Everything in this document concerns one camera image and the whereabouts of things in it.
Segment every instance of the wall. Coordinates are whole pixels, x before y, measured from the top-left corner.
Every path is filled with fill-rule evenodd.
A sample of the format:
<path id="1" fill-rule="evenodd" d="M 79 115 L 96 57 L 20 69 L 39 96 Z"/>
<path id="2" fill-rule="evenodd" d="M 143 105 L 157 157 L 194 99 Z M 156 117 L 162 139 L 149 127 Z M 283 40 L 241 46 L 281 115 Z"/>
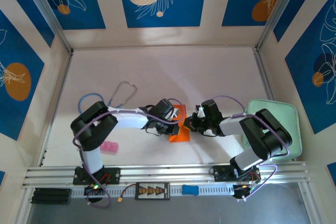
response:
<path id="1" fill-rule="evenodd" d="M 1 0 L 0 10 L 44 62 L 44 69 L 17 141 L 0 134 L 0 170 L 6 172 L 0 188 L 0 216 L 1 223 L 9 223 L 16 215 L 20 200 L 19 191 L 27 167 L 36 165 L 36 157 L 40 153 L 47 128 L 46 115 L 50 114 L 50 99 L 59 73 L 63 74 L 62 69 L 67 62 L 68 53 L 63 50 L 57 39 L 54 39 L 51 48 L 47 45 L 16 0 Z"/>
<path id="2" fill-rule="evenodd" d="M 106 30 L 70 30 L 67 38 L 75 48 L 255 44 L 263 26 L 222 27 L 228 0 L 204 0 L 200 27 L 128 28 L 122 0 L 98 0 Z"/>
<path id="3" fill-rule="evenodd" d="M 309 166 L 313 181 L 313 190 L 317 195 L 322 215 L 328 223 L 334 223 L 336 218 L 334 208 L 336 206 L 336 188 L 326 165 L 336 161 L 336 124 L 317 134 L 313 133 L 299 93 L 285 62 L 286 55 L 296 44 L 326 1 L 306 0 L 280 42 L 277 43 L 274 35 L 271 35 L 261 53 L 265 60 L 276 99 L 293 104 L 299 111 L 303 146 L 301 159 L 306 161 Z M 304 66 L 305 61 L 302 61 L 302 69 L 305 68 Z"/>
<path id="4" fill-rule="evenodd" d="M 17 0 L 36 24 L 32 0 Z M 254 45 L 276 0 L 47 0 L 74 48 Z M 50 43 L 50 31 L 43 33 Z"/>

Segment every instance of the metal frame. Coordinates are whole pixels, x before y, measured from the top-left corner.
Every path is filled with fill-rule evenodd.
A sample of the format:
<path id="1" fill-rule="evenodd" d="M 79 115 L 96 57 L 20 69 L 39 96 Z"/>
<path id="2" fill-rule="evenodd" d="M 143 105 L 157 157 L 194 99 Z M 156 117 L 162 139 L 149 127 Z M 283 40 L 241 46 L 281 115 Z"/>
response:
<path id="1" fill-rule="evenodd" d="M 262 31 L 258 42 L 256 44 L 256 49 L 260 51 L 264 43 L 266 42 L 266 39 L 271 34 L 271 32 L 274 30 L 276 24 L 278 23 L 280 17 L 282 16 L 284 10 L 286 9 L 288 2 L 290 0 L 277 0 L 271 14 L 269 15 L 269 18 L 266 21 L 265 28 Z"/>
<path id="2" fill-rule="evenodd" d="M 54 120 L 55 120 L 55 117 L 56 117 L 56 112 L 57 112 L 58 107 L 59 107 L 59 101 L 60 101 L 60 98 L 61 98 L 61 95 L 62 95 L 62 92 L 63 92 L 63 89 L 64 89 L 65 82 L 66 82 L 67 77 L 68 77 L 68 73 L 69 73 L 69 69 L 70 69 L 71 61 L 72 61 L 72 56 L 73 56 L 73 53 L 71 53 L 71 55 L 69 56 L 69 59 L 68 59 L 67 65 L 66 65 L 66 69 L 65 69 L 64 75 L 63 75 L 62 80 L 61 80 L 61 85 L 60 85 L 60 88 L 57 92 L 56 104 L 54 106 L 53 114 L 51 116 L 50 123 L 48 125 L 48 129 L 47 129 L 44 141 L 43 141 L 43 145 L 42 145 L 42 149 L 41 149 L 41 152 L 40 152 L 40 155 L 39 155 L 39 158 L 38 158 L 37 166 L 42 166 L 43 165 L 43 159 L 44 159 L 45 154 L 47 152 L 47 147 L 46 146 L 48 145 L 48 140 L 49 140 L 49 137 L 50 137 L 51 128 L 53 126 L 53 123 L 54 123 Z"/>
<path id="3" fill-rule="evenodd" d="M 119 167 L 120 186 L 135 182 L 170 182 L 171 185 L 204 185 L 215 183 L 209 173 L 214 165 L 229 164 L 200 164 L 200 165 L 154 165 L 154 166 L 106 166 Z M 308 169 L 304 162 L 279 163 L 277 173 L 268 183 L 292 183 L 310 181 Z M 31 167 L 28 169 L 23 188 L 57 187 L 76 188 L 72 184 L 75 166 Z M 260 175 L 267 178 L 273 168 L 260 167 Z M 245 184 L 244 182 L 226 182 L 222 184 Z"/>
<path id="4" fill-rule="evenodd" d="M 280 16 L 285 10 L 289 0 L 278 0 L 268 21 L 265 24 L 265 29 L 262 32 L 258 42 L 253 49 L 256 64 L 259 70 L 261 80 L 267 98 L 274 100 L 274 94 L 267 75 L 267 69 L 264 65 L 262 54 L 260 53 L 266 39 L 273 31 Z M 42 13 L 49 27 L 52 29 L 56 37 L 60 40 L 64 48 L 68 52 L 72 52 L 72 48 L 58 22 L 53 10 L 49 6 L 47 0 L 34 0 L 34 3 Z M 46 137 L 43 143 L 43 148 L 39 157 L 39 164 L 42 163 L 50 129 L 54 122 L 56 111 L 59 106 L 60 96 L 62 94 L 66 77 L 71 64 L 71 56 L 69 58 L 66 72 L 61 81 L 59 92 L 57 93 L 57 100 L 55 109 L 48 127 Z M 133 182 L 159 182 L 169 181 L 172 186 L 182 184 L 190 185 L 219 185 L 232 183 L 215 183 L 213 176 L 209 174 L 209 169 L 213 165 L 218 164 L 203 164 L 203 165 L 157 165 L 157 166 L 119 166 L 121 168 L 121 184 L 113 186 L 113 188 L 121 188 Z M 309 181 L 310 176 L 308 169 L 304 162 L 290 162 L 278 164 L 278 172 L 273 176 L 268 183 L 290 183 L 296 182 L 299 184 L 303 201 L 305 203 L 309 219 L 312 223 L 322 223 L 318 209 L 316 207 L 315 199 L 313 197 Z M 72 179 L 75 167 L 31 167 L 28 169 L 26 178 L 24 180 L 23 188 L 21 190 L 22 202 L 20 204 L 18 214 L 13 220 L 13 223 L 26 223 L 30 211 L 30 198 L 35 187 L 62 187 L 73 188 L 75 190 L 82 190 L 83 186 L 74 186 Z M 261 167 L 260 175 L 262 178 L 268 177 L 272 172 L 271 168 Z"/>
<path id="5" fill-rule="evenodd" d="M 72 52 L 72 48 L 63 33 L 63 29 L 58 19 L 56 18 L 55 13 L 51 9 L 47 0 L 33 0 L 39 11 L 41 12 L 43 18 L 47 22 L 48 26 L 52 30 L 52 32 L 56 35 L 56 37 L 61 42 L 62 46 L 68 51 Z"/>

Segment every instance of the circuit board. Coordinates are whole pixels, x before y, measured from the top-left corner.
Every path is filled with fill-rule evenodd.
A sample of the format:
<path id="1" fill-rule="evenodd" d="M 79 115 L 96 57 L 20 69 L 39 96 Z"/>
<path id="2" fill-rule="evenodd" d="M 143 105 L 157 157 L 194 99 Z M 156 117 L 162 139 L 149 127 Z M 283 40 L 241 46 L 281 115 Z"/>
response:
<path id="1" fill-rule="evenodd" d="M 169 183 L 138 182 L 135 186 L 135 199 L 168 200 L 169 198 Z"/>

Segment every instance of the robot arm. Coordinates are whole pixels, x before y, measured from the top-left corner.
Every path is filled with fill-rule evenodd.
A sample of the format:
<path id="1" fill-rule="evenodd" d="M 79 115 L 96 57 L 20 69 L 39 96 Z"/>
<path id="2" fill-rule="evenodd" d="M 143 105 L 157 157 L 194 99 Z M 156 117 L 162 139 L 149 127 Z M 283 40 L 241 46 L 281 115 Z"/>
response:
<path id="1" fill-rule="evenodd" d="M 162 99 L 155 106 L 147 105 L 133 110 L 119 110 L 107 107 L 103 102 L 96 102 L 71 123 L 70 127 L 73 134 L 76 135 L 90 121 L 108 111 L 111 114 L 102 117 L 78 136 L 78 141 L 82 147 L 81 158 L 92 174 L 103 168 L 99 146 L 112 130 L 125 127 L 142 130 L 155 128 L 159 134 L 166 135 L 176 135 L 180 130 L 177 123 L 168 124 L 162 122 L 171 121 L 178 113 L 178 109 L 174 108 L 171 102 L 167 99 Z"/>
<path id="2" fill-rule="evenodd" d="M 290 134 L 267 109 L 258 111 L 255 116 L 274 130 L 287 146 L 292 144 Z M 256 118 L 245 117 L 242 114 L 224 118 L 214 100 L 197 105 L 196 112 L 185 119 L 183 125 L 205 136 L 208 130 L 212 132 L 212 136 L 245 134 L 250 147 L 230 160 L 237 178 L 256 164 L 274 157 L 283 149 L 278 139 L 271 132 L 265 132 L 267 128 Z"/>

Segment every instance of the blue handle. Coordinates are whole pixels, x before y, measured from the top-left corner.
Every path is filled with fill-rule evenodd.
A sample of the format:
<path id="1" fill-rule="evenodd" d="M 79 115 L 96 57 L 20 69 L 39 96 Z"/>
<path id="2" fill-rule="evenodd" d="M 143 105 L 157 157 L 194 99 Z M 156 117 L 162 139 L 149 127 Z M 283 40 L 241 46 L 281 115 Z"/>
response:
<path id="1" fill-rule="evenodd" d="M 182 186 L 182 194 L 183 195 L 194 195 L 197 196 L 198 194 L 200 194 L 199 191 L 199 187 L 198 186 L 187 186 L 187 185 L 183 185 Z"/>

